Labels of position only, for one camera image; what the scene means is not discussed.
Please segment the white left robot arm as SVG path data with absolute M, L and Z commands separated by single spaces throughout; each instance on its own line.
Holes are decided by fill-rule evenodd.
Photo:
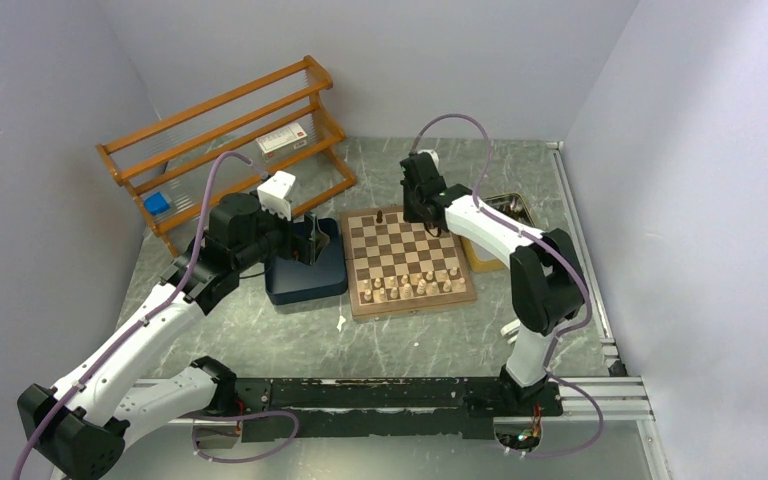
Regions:
M 232 193 L 217 205 L 204 203 L 191 248 L 138 310 L 69 374 L 49 387 L 33 384 L 19 396 L 26 442 L 13 477 L 38 452 L 68 478 L 98 479 L 169 421 L 231 411 L 238 399 L 236 375 L 209 356 L 148 389 L 138 389 L 136 381 L 163 349 L 238 287 L 244 270 L 275 258 L 311 265 L 328 243 L 315 215 L 292 220 L 282 195 Z

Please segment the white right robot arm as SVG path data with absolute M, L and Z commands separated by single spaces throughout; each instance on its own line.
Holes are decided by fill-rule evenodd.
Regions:
M 575 330 L 577 315 L 588 323 L 593 307 L 570 235 L 516 222 L 462 184 L 448 185 L 429 151 L 399 163 L 405 218 L 453 233 L 492 254 L 508 269 L 511 300 L 520 321 L 514 349 L 504 365 L 502 406 L 522 414 L 538 399 L 561 336 Z

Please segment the wooden chess board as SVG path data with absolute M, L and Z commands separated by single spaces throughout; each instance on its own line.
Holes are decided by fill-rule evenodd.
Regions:
M 375 223 L 376 213 L 382 210 L 384 222 Z M 343 247 L 347 262 L 348 292 L 353 319 L 371 320 L 382 316 L 418 313 L 431 309 L 448 308 L 473 303 L 477 299 L 461 240 L 448 232 L 434 233 L 421 223 L 408 223 L 403 219 L 400 206 L 358 209 L 339 216 Z M 395 304 L 359 304 L 355 292 L 355 271 L 361 268 L 380 268 L 385 274 L 414 273 L 459 267 L 468 279 L 473 292 L 471 299 L 455 298 L 444 303 L 440 298 L 397 301 Z

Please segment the light chess pieces row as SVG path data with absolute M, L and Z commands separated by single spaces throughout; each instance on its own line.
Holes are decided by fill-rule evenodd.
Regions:
M 455 298 L 473 297 L 471 285 L 459 267 L 393 274 L 385 274 L 380 268 L 361 268 L 355 271 L 354 285 L 362 306 L 437 298 L 451 303 Z

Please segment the blue metal tin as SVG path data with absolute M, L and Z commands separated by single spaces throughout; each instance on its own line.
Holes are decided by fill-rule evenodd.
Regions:
M 318 224 L 330 241 L 312 266 L 281 258 L 274 258 L 266 264 L 264 286 L 273 305 L 333 297 L 348 290 L 348 273 L 338 222 L 334 218 L 322 218 Z

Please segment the white red box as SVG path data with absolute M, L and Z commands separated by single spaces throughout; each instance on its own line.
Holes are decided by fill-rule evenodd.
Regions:
M 304 148 L 308 137 L 307 131 L 298 122 L 293 122 L 258 137 L 256 144 L 262 158 L 269 162 Z

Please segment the orange wooden rack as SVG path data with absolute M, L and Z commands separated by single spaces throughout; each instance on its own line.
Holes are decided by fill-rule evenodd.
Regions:
M 225 151 L 255 161 L 268 173 L 296 176 L 293 215 L 310 211 L 353 187 L 357 177 L 336 151 L 346 133 L 326 109 L 330 73 L 312 56 L 245 83 L 119 139 L 97 145 L 113 181 L 132 198 L 147 230 L 170 254 L 185 248 L 186 229 L 196 219 L 206 176 Z M 256 139 L 289 123 L 308 133 L 308 144 L 291 155 L 265 161 Z M 150 215 L 143 200 L 165 193 L 171 209 Z

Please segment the blue small object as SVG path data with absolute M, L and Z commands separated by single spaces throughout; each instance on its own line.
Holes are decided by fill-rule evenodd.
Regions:
M 145 210 L 152 216 L 161 215 L 171 209 L 171 201 L 163 192 L 154 192 L 143 200 Z

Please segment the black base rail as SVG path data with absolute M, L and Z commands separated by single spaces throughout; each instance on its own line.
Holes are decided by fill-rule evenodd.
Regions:
M 288 411 L 301 438 L 459 435 L 494 440 L 504 418 L 559 417 L 557 383 L 501 377 L 239 378 L 201 408 L 213 417 Z

